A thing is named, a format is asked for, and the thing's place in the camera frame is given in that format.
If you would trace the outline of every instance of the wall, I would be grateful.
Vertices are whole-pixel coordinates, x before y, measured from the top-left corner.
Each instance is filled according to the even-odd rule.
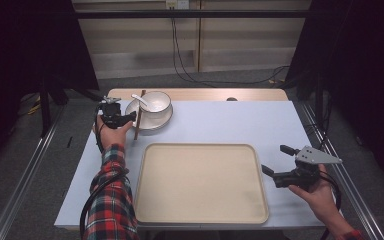
[[[165,1],[159,0],[73,0],[73,4],[78,11],[161,10],[166,6]],[[190,9],[301,10],[307,9],[309,4],[309,0],[190,0]],[[180,54],[188,71],[289,65],[304,23],[303,19],[175,21]],[[144,70],[145,74],[173,72],[170,19],[80,20],[80,25],[98,78],[130,76],[134,70]]]

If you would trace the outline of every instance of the white table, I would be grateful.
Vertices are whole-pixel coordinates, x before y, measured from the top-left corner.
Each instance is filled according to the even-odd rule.
[[[121,101],[124,111],[129,101]],[[279,151],[284,144],[293,148],[310,145],[292,102],[289,101],[173,101],[174,114],[163,128],[141,131],[137,141],[126,145],[128,175],[136,193],[142,154],[146,146],[166,143],[245,143],[253,146],[259,161],[275,172],[290,171],[294,158]],[[134,129],[127,134],[133,139]],[[89,184],[100,167],[100,153],[91,132],[55,226],[78,229]],[[287,229],[323,226],[306,202],[288,189],[279,189],[263,176],[269,208],[268,220],[260,225],[159,224],[145,229]]]

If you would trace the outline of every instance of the person's right hand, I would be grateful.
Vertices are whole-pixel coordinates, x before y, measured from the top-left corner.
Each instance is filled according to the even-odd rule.
[[[129,121],[124,126],[118,129],[111,129],[101,119],[101,116],[97,116],[97,125],[99,133],[95,132],[95,127],[93,128],[93,132],[95,134],[100,134],[102,147],[107,149],[112,144],[121,144],[125,145],[126,143],[126,133],[132,127],[133,122]]]
[[[326,172],[326,168],[322,164],[319,165],[319,169],[321,172]],[[320,179],[309,188],[308,192],[294,185],[290,185],[288,188],[308,203],[317,219],[326,225],[334,237],[354,230],[336,208],[332,189],[327,181]]]

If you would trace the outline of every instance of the plastic tray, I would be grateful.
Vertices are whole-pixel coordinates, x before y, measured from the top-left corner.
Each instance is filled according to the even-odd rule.
[[[268,218],[261,165],[246,144],[149,145],[135,208],[141,223],[259,224]]]

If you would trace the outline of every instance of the electrical cable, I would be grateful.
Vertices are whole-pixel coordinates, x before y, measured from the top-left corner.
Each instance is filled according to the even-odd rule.
[[[245,84],[245,85],[248,85],[248,84],[257,84],[257,83],[264,83],[264,82],[270,81],[273,77],[275,77],[277,74],[279,74],[280,72],[282,72],[283,69],[288,68],[288,67],[289,67],[289,66],[280,66],[280,67],[277,67],[277,68],[274,69],[274,73],[273,73],[270,77],[265,78],[265,79],[262,79],[262,80],[254,81],[254,82],[230,82],[230,81],[201,81],[201,82],[205,82],[205,83]]]
[[[28,112],[19,113],[18,117],[20,118],[20,117],[23,117],[25,115],[32,115],[35,112],[37,112],[40,109],[40,107],[41,107],[41,105],[40,105],[40,101],[39,101],[38,105],[34,105],[33,107],[31,107]]]
[[[200,81],[197,81],[195,80],[193,77],[191,77],[188,72],[186,71],[184,65],[183,65],[183,60],[182,60],[182,57],[180,56],[180,49],[179,49],[179,42],[177,41],[177,27],[176,27],[176,20],[174,18],[171,19],[171,26],[172,26],[172,35],[173,35],[173,65],[174,65],[174,70],[176,71],[177,75],[184,81],[187,81],[187,82],[192,82],[192,83],[200,83],[200,84],[203,84],[203,85],[206,85],[206,86],[209,86],[209,87],[212,87],[212,88],[215,88],[215,86],[211,85],[211,84],[207,84],[205,82],[200,82]],[[180,75],[179,71],[177,71],[177,66],[176,66],[176,52],[177,52],[177,55],[179,57],[179,60],[180,60],[180,65],[182,66],[182,69],[183,71],[185,72],[185,74],[189,77],[190,80],[188,79],[185,79],[182,77],[182,75]]]
[[[339,211],[341,209],[341,204],[342,204],[342,195],[341,195],[341,191],[339,190],[339,185],[335,181],[335,179],[331,175],[329,175],[327,172],[320,171],[320,173],[323,173],[327,176],[327,177],[320,176],[320,178],[330,183],[330,185],[333,187],[333,194],[336,199],[335,206],[336,206],[336,209],[338,209]],[[320,240],[326,240],[328,236],[329,236],[329,229],[326,228]]]
[[[182,61],[182,57],[180,56],[180,49],[179,49],[179,43],[178,43],[178,38],[177,38],[177,27],[176,27],[176,20],[174,18],[171,19],[171,25],[172,25],[172,35],[173,35],[173,65],[174,65],[174,70],[176,71],[177,75],[184,81],[187,81],[187,82],[192,82],[192,83],[198,83],[198,84],[204,84],[206,86],[209,86],[209,87],[212,87],[212,88],[215,88],[216,86],[214,85],[211,85],[211,83],[224,83],[224,84],[257,84],[257,83],[264,83],[264,82],[267,82],[273,78],[275,78],[279,73],[281,73],[284,69],[286,68],[289,68],[289,65],[286,65],[286,66],[280,66],[280,67],[277,67],[275,69],[273,69],[273,73],[270,77],[268,78],[265,78],[263,80],[258,80],[258,81],[254,81],[254,82],[231,82],[231,81],[211,81],[211,80],[207,80],[207,81],[198,81],[196,79],[194,79],[193,77],[191,77],[188,72],[186,71],[184,65],[183,65],[183,61]],[[179,60],[180,60],[180,65],[183,69],[183,71],[185,72],[185,74],[188,76],[188,79],[185,79],[183,76],[180,75],[179,71],[177,70],[177,66],[176,66],[176,52],[177,52],[177,55],[179,57]]]
[[[327,66],[329,66],[329,63],[333,59],[335,48],[337,48],[337,46],[338,46],[340,35],[341,35],[342,31],[344,30],[345,22],[347,21],[347,19],[349,17],[349,14],[351,12],[351,8],[352,8],[353,5],[354,5],[354,0],[350,0],[349,4],[348,4],[348,7],[347,7],[347,10],[346,10],[346,13],[345,13],[345,17],[342,19],[342,22],[341,22],[341,24],[339,26],[339,29],[338,29],[338,33],[336,34],[335,42],[333,44],[333,47],[331,48],[332,51],[330,51],[330,54],[329,54],[329,57],[328,57],[328,60],[327,60],[327,64],[326,64],[326,68],[327,68]],[[331,113],[331,110],[332,110],[331,109],[332,106],[329,106],[329,104],[332,104],[331,103],[332,100],[331,100],[330,94],[329,94],[329,100],[328,101],[329,101],[329,103],[328,103],[328,111],[327,111],[328,112],[327,126],[324,129],[324,134],[323,134],[323,137],[322,137],[322,141],[320,142],[319,150],[322,149],[322,147],[325,144],[325,141],[327,139],[327,131],[328,131],[328,128],[329,128],[330,113]]]
[[[93,204],[93,201],[95,200],[96,196],[109,184],[115,182],[116,180],[125,177],[127,180],[125,172],[117,172],[114,176],[112,176],[110,179],[106,180],[104,183],[99,185],[89,196],[87,199],[85,205],[83,206],[82,213],[80,215],[80,239],[83,239],[83,235],[85,233],[85,220],[86,220],[86,213],[89,211],[90,207]]]
[[[329,130],[329,124],[330,124],[330,115],[332,113],[332,106],[333,106],[333,103],[332,103],[332,97],[331,95],[329,94],[329,99],[328,99],[328,103],[327,103],[327,109],[326,109],[326,112],[325,112],[325,115],[323,117],[323,123],[322,123],[322,130],[324,131],[323,132],[323,137],[322,137],[322,140],[320,141],[320,145],[319,145],[319,150],[321,150],[324,146],[324,144],[326,143],[326,140],[327,140],[327,133],[328,133],[328,130]]]
[[[99,109],[101,109],[101,106],[102,106],[102,103],[99,103],[98,106],[96,106],[95,108],[94,128],[95,128],[96,145],[98,145],[99,151],[102,153],[104,151],[104,147],[102,146],[102,142],[101,142],[101,130],[105,124],[102,125],[100,129],[98,129],[98,117],[99,117],[98,112],[99,112]]]

